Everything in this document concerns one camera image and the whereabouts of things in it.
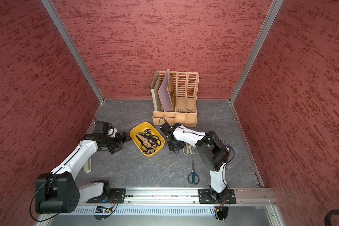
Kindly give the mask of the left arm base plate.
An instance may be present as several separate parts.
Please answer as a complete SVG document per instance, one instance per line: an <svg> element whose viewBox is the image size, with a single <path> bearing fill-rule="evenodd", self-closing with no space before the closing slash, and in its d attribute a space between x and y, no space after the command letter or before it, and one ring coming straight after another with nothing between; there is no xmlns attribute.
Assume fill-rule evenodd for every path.
<svg viewBox="0 0 339 226"><path fill-rule="evenodd" d="M115 203L122 204L124 203L126 191L127 189L125 188L111 188L108 195L101 195L99 197L91 198L87 200L86 203L100 204L100 205L115 204Z"/></svg>

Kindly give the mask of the blue handled small scissors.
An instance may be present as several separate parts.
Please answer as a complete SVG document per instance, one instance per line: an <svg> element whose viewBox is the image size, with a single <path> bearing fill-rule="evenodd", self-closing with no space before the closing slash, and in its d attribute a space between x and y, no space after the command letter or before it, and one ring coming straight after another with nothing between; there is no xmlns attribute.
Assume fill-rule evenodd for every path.
<svg viewBox="0 0 339 226"><path fill-rule="evenodd" d="M178 154L178 153L179 153L179 150L178 150L178 149L175 149L175 150L170 149L170 150L169 150L169 153L170 153L170 154Z"/></svg>

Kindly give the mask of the dark blue handled scissors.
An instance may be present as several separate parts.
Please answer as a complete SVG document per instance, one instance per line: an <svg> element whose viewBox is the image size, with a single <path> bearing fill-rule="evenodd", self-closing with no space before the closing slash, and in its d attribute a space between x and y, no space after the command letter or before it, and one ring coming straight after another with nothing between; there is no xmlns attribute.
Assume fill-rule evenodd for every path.
<svg viewBox="0 0 339 226"><path fill-rule="evenodd" d="M191 185L197 185L199 183L199 177L195 172L195 164L194 164L194 159L192 159L192 167L191 167L191 172L187 177L188 183Z"/></svg>

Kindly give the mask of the yellow plastic storage tray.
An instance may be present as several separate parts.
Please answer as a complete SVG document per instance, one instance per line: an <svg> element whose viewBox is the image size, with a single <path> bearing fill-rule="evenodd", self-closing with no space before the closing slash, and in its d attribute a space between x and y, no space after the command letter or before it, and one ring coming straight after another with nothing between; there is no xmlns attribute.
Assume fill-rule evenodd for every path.
<svg viewBox="0 0 339 226"><path fill-rule="evenodd" d="M161 134L149 122L143 122L130 131L130 137L141 153L148 157L154 157L165 145Z"/></svg>

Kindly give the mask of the cream handled kitchen scissors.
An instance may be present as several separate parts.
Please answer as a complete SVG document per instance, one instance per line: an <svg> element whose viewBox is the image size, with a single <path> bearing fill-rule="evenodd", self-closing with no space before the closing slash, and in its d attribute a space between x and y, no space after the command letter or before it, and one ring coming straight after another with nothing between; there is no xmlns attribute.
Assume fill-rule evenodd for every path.
<svg viewBox="0 0 339 226"><path fill-rule="evenodd" d="M196 147L188 144L188 143L185 143L185 146L183 148L183 154L185 155L189 155L189 154L195 154L196 153Z"/></svg>

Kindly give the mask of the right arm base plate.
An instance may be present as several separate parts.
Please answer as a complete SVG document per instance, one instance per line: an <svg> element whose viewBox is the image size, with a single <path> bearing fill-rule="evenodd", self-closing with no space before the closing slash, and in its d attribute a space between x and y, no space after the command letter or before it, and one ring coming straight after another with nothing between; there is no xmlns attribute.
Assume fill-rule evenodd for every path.
<svg viewBox="0 0 339 226"><path fill-rule="evenodd" d="M198 189L200 204L236 204L236 197L233 189L226 188L223 192L217 193L212 188Z"/></svg>

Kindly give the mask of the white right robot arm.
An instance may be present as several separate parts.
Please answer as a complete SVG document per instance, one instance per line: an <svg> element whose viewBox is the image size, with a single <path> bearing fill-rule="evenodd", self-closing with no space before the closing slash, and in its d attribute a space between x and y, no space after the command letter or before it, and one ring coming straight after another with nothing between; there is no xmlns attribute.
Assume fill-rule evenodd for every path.
<svg viewBox="0 0 339 226"><path fill-rule="evenodd" d="M221 194L227 189L225 167L229 150L215 132L198 132L175 124L166 129L165 133L170 140L185 142L197 149L202 162L210 171L210 188L213 192Z"/></svg>

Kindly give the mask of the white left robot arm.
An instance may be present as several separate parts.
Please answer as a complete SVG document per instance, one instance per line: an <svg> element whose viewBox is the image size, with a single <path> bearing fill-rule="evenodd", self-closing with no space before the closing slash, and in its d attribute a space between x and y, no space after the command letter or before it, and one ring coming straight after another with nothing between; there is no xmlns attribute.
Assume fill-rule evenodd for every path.
<svg viewBox="0 0 339 226"><path fill-rule="evenodd" d="M111 189L108 181L98 180L78 187L75 179L90 159L100 151L111 154L122 149L132 139L125 132L115 137L104 134L86 134L73 152L50 173L41 174L35 181L35 195L31 203L37 214L71 213L83 202L123 203L125 189Z"/></svg>

